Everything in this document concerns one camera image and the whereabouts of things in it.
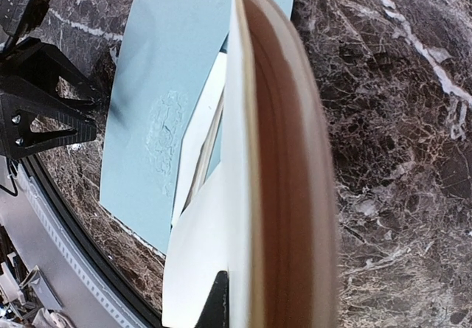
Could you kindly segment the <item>light blue paper envelope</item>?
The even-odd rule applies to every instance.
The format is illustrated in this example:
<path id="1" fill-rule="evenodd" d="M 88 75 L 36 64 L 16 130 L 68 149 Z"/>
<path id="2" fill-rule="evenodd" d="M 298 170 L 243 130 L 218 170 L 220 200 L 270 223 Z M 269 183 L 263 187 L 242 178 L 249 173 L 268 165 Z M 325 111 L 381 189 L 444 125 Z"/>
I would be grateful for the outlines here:
<path id="1" fill-rule="evenodd" d="M 100 203 L 168 247 L 226 80 L 232 0 L 133 0 L 105 128 Z"/>

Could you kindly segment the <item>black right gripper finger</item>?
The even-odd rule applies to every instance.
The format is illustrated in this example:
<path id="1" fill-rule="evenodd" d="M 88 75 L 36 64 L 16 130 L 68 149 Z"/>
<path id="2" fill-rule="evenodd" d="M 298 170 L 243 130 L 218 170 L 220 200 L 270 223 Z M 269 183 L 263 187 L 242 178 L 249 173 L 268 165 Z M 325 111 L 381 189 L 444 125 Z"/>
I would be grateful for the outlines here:
<path id="1" fill-rule="evenodd" d="M 226 271 L 219 271 L 215 276 L 195 328 L 229 328 L 229 275 Z"/>

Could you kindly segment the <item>spare gray paper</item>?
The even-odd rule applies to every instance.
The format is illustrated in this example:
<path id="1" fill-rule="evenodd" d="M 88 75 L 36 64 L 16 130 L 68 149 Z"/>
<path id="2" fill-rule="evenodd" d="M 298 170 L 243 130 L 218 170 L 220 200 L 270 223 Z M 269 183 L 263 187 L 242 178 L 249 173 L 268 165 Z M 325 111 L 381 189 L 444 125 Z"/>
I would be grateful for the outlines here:
<path id="1" fill-rule="evenodd" d="M 195 327 L 229 275 L 229 327 L 334 327 L 336 197 L 319 91 L 274 0 L 232 0 L 226 82 L 171 232 L 164 327 Z"/>

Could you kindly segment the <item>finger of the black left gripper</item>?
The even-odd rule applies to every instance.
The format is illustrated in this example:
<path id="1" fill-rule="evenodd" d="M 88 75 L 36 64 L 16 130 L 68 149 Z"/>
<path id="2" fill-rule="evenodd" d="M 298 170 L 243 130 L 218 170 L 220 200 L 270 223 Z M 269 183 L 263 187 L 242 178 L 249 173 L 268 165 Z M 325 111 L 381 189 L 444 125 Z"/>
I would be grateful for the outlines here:
<path id="1" fill-rule="evenodd" d="M 1 155 L 90 142 L 97 90 L 55 45 L 26 38 L 1 54 Z"/>

